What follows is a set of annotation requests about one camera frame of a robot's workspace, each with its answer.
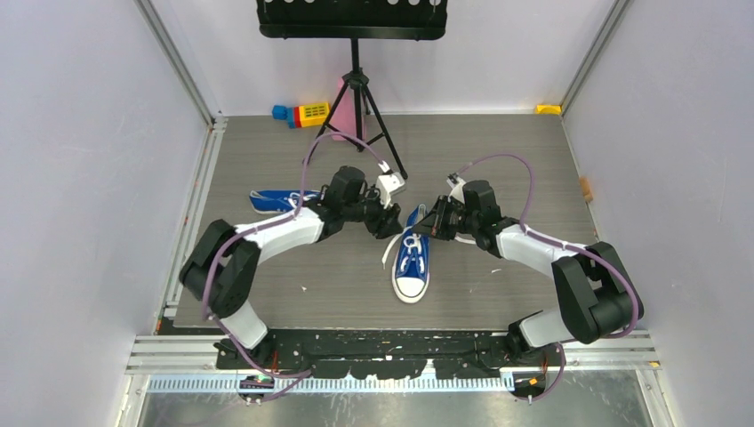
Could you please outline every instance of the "white wall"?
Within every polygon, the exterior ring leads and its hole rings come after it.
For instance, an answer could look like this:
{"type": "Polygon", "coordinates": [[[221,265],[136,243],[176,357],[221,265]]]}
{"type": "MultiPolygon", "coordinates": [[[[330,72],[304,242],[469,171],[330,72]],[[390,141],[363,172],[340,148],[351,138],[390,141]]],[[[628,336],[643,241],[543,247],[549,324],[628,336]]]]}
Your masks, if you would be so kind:
{"type": "Polygon", "coordinates": [[[205,126],[131,0],[0,5],[0,418],[111,425],[205,126]]]}
{"type": "Polygon", "coordinates": [[[754,4],[634,2],[565,125],[689,426],[751,425],[754,4]]]}
{"type": "MultiPolygon", "coordinates": [[[[262,36],[253,0],[155,3],[204,97],[227,116],[332,102],[350,69],[348,40],[262,36]]],[[[559,104],[612,3],[450,0],[443,38],[365,40],[362,66],[388,112],[559,104]]]]}

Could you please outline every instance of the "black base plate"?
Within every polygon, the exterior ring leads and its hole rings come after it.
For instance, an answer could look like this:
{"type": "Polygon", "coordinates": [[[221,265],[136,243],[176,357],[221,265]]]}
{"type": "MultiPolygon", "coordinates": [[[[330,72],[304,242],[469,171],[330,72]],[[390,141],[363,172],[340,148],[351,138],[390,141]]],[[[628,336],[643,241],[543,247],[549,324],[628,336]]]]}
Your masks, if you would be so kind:
{"type": "MultiPolygon", "coordinates": [[[[504,336],[491,331],[271,329],[249,354],[266,368],[289,372],[311,369],[314,378],[416,377],[429,360],[437,379],[494,378],[507,360],[504,336]]],[[[230,340],[216,344],[218,369],[246,369],[230,340]]],[[[553,352],[550,360],[557,360],[553,352]]],[[[537,367],[540,357],[528,355],[537,367]]]]}

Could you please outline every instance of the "tripod leg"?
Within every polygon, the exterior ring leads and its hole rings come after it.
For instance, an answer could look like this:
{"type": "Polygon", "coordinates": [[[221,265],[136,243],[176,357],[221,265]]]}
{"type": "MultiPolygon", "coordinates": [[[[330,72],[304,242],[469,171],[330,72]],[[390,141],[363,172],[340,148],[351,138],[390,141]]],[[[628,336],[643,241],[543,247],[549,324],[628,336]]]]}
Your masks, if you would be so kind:
{"type": "Polygon", "coordinates": [[[364,114],[366,114],[367,116],[372,114],[372,111],[369,110],[369,103],[366,101],[366,92],[364,91],[361,92],[361,101],[364,104],[364,114]]]}
{"type": "MultiPolygon", "coordinates": [[[[335,112],[335,109],[338,108],[338,104],[341,103],[341,100],[343,99],[343,95],[346,93],[346,91],[349,89],[349,86],[347,83],[343,82],[343,87],[341,87],[341,91],[338,92],[338,96],[335,97],[335,102],[333,102],[333,106],[330,107],[330,112],[327,113],[327,118],[325,119],[325,122],[322,123],[322,127],[319,128],[319,132],[317,132],[317,138],[322,136],[323,133],[327,130],[327,126],[330,124],[330,119],[333,118],[333,113],[335,112]]],[[[314,150],[311,151],[311,156],[314,156],[314,150]]]]}
{"type": "MultiPolygon", "coordinates": [[[[362,87],[361,85],[358,85],[354,87],[354,118],[356,119],[356,137],[363,141],[364,140],[364,120],[361,117],[361,97],[362,97],[362,87]]],[[[361,152],[364,151],[364,147],[356,145],[356,149],[361,152]]]]}
{"type": "Polygon", "coordinates": [[[372,112],[374,112],[374,116],[377,118],[377,123],[380,124],[380,129],[382,130],[382,133],[385,134],[385,140],[388,142],[388,147],[390,147],[390,152],[393,153],[393,157],[396,159],[396,163],[398,164],[398,169],[400,170],[401,176],[403,176],[404,180],[408,179],[408,173],[405,171],[403,167],[403,162],[400,161],[400,156],[398,155],[398,152],[396,150],[396,146],[393,145],[393,140],[390,138],[390,133],[388,132],[387,126],[385,126],[385,122],[382,121],[382,116],[380,115],[380,111],[377,109],[377,104],[374,102],[374,98],[372,97],[372,92],[369,91],[369,87],[366,85],[364,86],[364,93],[366,94],[366,98],[369,100],[369,103],[372,105],[372,112]]]}

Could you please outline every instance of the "blue toy block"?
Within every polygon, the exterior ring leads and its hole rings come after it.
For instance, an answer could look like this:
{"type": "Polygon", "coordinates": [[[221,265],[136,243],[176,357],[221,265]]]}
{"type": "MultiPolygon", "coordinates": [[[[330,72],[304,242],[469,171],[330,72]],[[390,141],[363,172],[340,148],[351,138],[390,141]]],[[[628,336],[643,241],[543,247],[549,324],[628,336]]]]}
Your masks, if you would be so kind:
{"type": "Polygon", "coordinates": [[[288,116],[288,110],[285,105],[276,105],[272,108],[272,118],[276,120],[286,120],[288,116]]]}

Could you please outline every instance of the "blue sneaker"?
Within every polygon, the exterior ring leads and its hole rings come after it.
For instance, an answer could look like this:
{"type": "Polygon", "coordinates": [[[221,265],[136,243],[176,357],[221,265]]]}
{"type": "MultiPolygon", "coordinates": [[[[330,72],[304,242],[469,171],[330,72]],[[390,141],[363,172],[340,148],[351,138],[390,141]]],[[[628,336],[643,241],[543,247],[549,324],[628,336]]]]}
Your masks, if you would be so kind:
{"type": "MultiPolygon", "coordinates": [[[[304,191],[304,200],[319,197],[319,191],[304,191]]],[[[263,189],[249,193],[252,207],[257,214],[280,214],[295,209],[299,203],[297,189],[263,189]]]]}
{"type": "Polygon", "coordinates": [[[393,290],[399,300],[409,304],[418,302],[429,285],[429,237],[411,232],[411,227],[424,218],[427,206],[421,204],[408,215],[403,234],[395,236],[382,256],[382,268],[388,259],[390,249],[400,239],[396,260],[393,262],[393,290]]]}

